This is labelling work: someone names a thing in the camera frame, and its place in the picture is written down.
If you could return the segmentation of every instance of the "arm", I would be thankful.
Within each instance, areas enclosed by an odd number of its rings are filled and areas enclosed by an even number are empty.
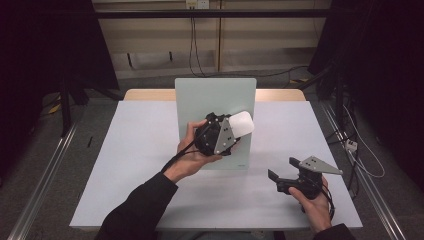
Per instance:
[[[324,177],[322,177],[322,182],[325,185],[324,190],[328,189],[328,182]],[[289,192],[305,209],[311,230],[316,234],[314,240],[355,239],[344,224],[334,227],[331,225],[328,200],[324,194],[320,193],[315,199],[310,200],[294,187],[289,188]]]
[[[186,137],[178,144],[180,152],[194,140],[194,129],[206,120],[188,123]],[[198,172],[202,166],[222,158],[206,157],[192,146],[164,173],[158,173],[128,196],[105,218],[96,239],[155,239],[155,228],[177,191],[179,180]]]

